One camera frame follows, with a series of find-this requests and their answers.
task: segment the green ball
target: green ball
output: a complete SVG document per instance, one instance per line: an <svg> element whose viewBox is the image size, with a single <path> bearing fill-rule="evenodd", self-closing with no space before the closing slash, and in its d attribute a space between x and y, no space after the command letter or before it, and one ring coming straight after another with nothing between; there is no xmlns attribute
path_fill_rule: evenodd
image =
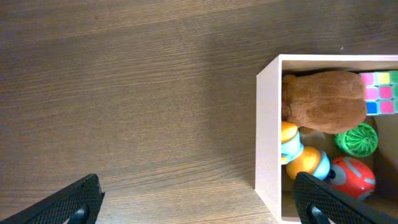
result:
<svg viewBox="0 0 398 224"><path fill-rule="evenodd" d="M377 148L378 141L375 130L366 123L361 123L356 128L335 136L336 145L355 157L372 154Z"/></svg>

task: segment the teddy bear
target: teddy bear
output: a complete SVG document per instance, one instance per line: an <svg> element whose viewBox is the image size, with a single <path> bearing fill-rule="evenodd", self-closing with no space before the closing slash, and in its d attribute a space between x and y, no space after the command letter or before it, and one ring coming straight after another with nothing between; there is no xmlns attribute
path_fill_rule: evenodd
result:
<svg viewBox="0 0 398 224"><path fill-rule="evenodd" d="M352 72L330 71L282 80L282 120L300 132L337 134L357 127L366 118L365 86Z"/></svg>

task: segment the open box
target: open box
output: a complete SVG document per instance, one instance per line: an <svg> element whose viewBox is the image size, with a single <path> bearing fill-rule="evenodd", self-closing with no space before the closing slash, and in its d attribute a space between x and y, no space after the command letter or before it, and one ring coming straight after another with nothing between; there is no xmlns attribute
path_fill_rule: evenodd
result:
<svg viewBox="0 0 398 224"><path fill-rule="evenodd" d="M293 180L280 161L282 76L326 70L351 72L398 70L398 55L279 55L257 75L256 192L279 222L300 222L293 200ZM379 136L376 152L362 160L376 176L376 190L364 203L398 218L398 114L368 117ZM315 133L302 139L324 150L330 160L348 156L333 136Z"/></svg>

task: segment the yellow square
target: yellow square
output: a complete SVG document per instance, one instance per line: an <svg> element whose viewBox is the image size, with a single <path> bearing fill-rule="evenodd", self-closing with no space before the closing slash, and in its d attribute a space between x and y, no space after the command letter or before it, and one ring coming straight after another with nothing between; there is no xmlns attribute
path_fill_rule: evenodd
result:
<svg viewBox="0 0 398 224"><path fill-rule="evenodd" d="M390 84L390 73L378 72L377 73L377 83L379 85Z"/></svg>

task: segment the rubik's cube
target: rubik's cube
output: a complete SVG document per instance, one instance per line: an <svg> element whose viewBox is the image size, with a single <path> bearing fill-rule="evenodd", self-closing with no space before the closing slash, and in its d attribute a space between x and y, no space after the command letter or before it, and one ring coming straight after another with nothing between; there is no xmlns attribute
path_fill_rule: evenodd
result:
<svg viewBox="0 0 398 224"><path fill-rule="evenodd" d="M365 82L368 116L398 113L398 71L359 74Z"/></svg>

